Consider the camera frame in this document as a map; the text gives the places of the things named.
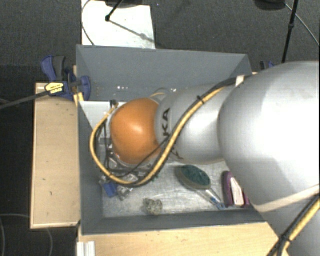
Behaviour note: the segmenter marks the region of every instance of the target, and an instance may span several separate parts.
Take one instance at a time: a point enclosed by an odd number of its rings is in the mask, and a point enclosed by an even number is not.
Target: black cable
[[[298,9],[298,3],[299,3],[299,0],[294,0],[293,2],[291,18],[288,26],[288,34],[286,36],[285,47],[284,47],[283,56],[282,56],[282,63],[286,62],[292,29],[295,27],[295,18],[296,18],[296,12]]]
[[[21,103],[25,103],[25,102],[30,102],[30,101],[34,101],[36,99],[39,99],[43,96],[47,96],[48,95],[48,92],[47,91],[43,91],[41,93],[37,93],[35,95],[32,95],[32,96],[29,96],[29,97],[25,97],[25,98],[22,98],[22,99],[18,99],[16,101],[11,101],[9,103],[6,103],[4,105],[0,105],[0,110],[4,110],[6,108],[9,108],[9,107],[13,107],[13,106],[16,106],[16,105],[19,105]]]
[[[315,195],[310,200],[310,202],[308,202],[306,207],[298,214],[298,216],[290,224],[288,229],[282,234],[282,236],[279,238],[279,241],[273,246],[273,248],[270,250],[267,256],[274,256],[276,252],[278,252],[277,255],[280,255],[280,256],[282,255],[286,242],[289,240],[289,237],[291,236],[295,227],[306,216],[309,209],[316,203],[318,199],[319,199],[319,194]]]
[[[178,129],[178,126],[179,126],[179,123],[181,123],[181,121],[183,120],[183,118],[185,117],[185,115],[187,113],[190,112],[190,110],[196,106],[198,104],[198,102],[201,102],[203,101],[203,98],[205,98],[207,95],[211,94],[212,92],[222,88],[222,87],[226,87],[226,86],[232,86],[232,85],[235,85],[236,84],[236,81],[237,81],[237,78],[234,77],[234,78],[230,78],[228,80],[225,80],[223,82],[220,82],[218,83],[217,85],[215,85],[214,87],[212,87],[210,90],[208,90],[207,92],[205,92],[202,96],[197,96],[196,97],[196,100],[193,102],[193,104],[191,104],[188,109],[182,114],[181,118],[178,120],[178,122],[176,123],[176,125],[174,126],[173,130],[172,130],[172,133],[167,136],[161,143],[160,145],[155,149],[153,150],[150,154],[148,154],[138,165],[136,165],[132,170],[130,170],[126,175],[129,175],[131,173],[133,173],[134,171],[136,171],[149,157],[151,157],[155,152],[157,152],[158,149],[160,149],[165,143],[169,142],[172,138],[172,135],[175,133],[175,131]],[[162,148],[162,152],[158,155],[158,157],[156,158],[156,160],[154,161],[152,167],[150,168],[149,172],[151,172],[154,167],[156,166],[156,164],[158,163],[159,159],[161,158],[164,150],[165,150],[166,146],[164,146]],[[154,176],[157,176],[158,173],[163,169],[164,165],[167,163],[168,161],[168,158],[169,158],[169,155],[166,157],[166,159],[163,161],[161,167],[158,169],[158,171],[154,174]],[[137,181],[131,183],[131,184],[121,184],[121,186],[123,187],[127,187],[127,188],[138,188],[138,187],[142,187],[146,184],[148,184],[149,182],[151,182],[153,179],[149,179],[148,181],[146,181],[145,183],[143,184],[140,184],[140,185],[137,185],[139,182],[141,182],[142,180],[144,179],[144,177],[142,177],[141,179],[138,179]]]

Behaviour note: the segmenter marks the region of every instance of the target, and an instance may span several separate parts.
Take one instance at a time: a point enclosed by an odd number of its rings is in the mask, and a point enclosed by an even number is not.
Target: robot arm
[[[122,134],[119,120],[130,120]],[[239,86],[234,80],[138,99],[116,111],[110,126],[111,139],[123,143],[115,148],[120,163],[156,158],[143,180],[127,185],[146,184],[168,156],[202,165],[223,159],[279,236],[319,194],[319,62],[282,64]],[[132,138],[135,157],[126,145]],[[311,222],[290,255],[317,255],[320,216]]]

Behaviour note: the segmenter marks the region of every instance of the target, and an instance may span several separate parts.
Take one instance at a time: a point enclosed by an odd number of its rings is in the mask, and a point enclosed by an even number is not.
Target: white strap
[[[259,212],[259,213],[267,213],[267,212],[271,212],[274,210],[277,210],[279,208],[283,208],[286,206],[290,206],[293,205],[297,202],[300,202],[302,200],[311,198],[312,196],[315,196],[317,194],[320,193],[320,185],[315,185],[312,186],[304,191],[301,191],[299,193],[272,201],[272,202],[267,202],[265,204],[261,204],[261,205],[256,205],[253,204],[253,207]]]

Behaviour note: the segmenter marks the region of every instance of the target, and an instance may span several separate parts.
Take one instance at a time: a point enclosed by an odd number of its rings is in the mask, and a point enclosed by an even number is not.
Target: black stand
[[[286,36],[286,42],[285,42],[284,52],[283,52],[283,56],[282,56],[282,63],[286,62],[292,29],[295,27],[295,18],[296,18],[296,12],[297,12],[297,8],[298,8],[298,2],[299,2],[299,0],[294,0],[294,3],[293,3],[290,23],[288,26],[288,34]]]
[[[115,12],[115,10],[119,7],[119,5],[121,5],[121,3],[123,2],[124,0],[119,0],[116,5],[113,7],[112,11],[107,15],[105,16],[105,21],[106,22],[109,22],[110,21],[110,18],[111,18],[111,15]]]

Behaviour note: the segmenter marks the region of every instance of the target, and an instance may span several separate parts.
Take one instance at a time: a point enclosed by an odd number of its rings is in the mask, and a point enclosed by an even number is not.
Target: blue object
[[[77,83],[77,78],[75,74],[69,70],[64,70],[64,62],[65,57],[64,56],[56,56],[53,57],[52,55],[46,56],[41,61],[41,69],[42,72],[48,77],[50,83],[55,82],[59,80],[59,83],[63,83],[63,90],[58,93],[50,93],[49,96],[55,96],[55,97],[61,97],[65,98],[69,101],[74,100],[74,92],[72,91],[71,87],[77,86],[78,92],[83,93],[83,98],[85,101],[88,101],[91,95],[91,83],[88,76],[82,76],[80,79],[80,83]],[[68,81],[63,80],[63,74],[66,74],[68,77]]]
[[[108,197],[112,198],[114,196],[116,196],[118,193],[117,193],[117,187],[118,185],[115,184],[115,183],[105,183],[102,185],[102,187],[104,188],[106,194]]]
[[[214,203],[215,207],[218,208],[218,210],[222,211],[226,209],[226,205],[222,202],[218,202],[214,197],[211,198],[211,201]]]
[[[49,78],[50,82],[55,82],[57,80],[53,60],[54,57],[52,55],[48,55],[41,61],[42,72]]]

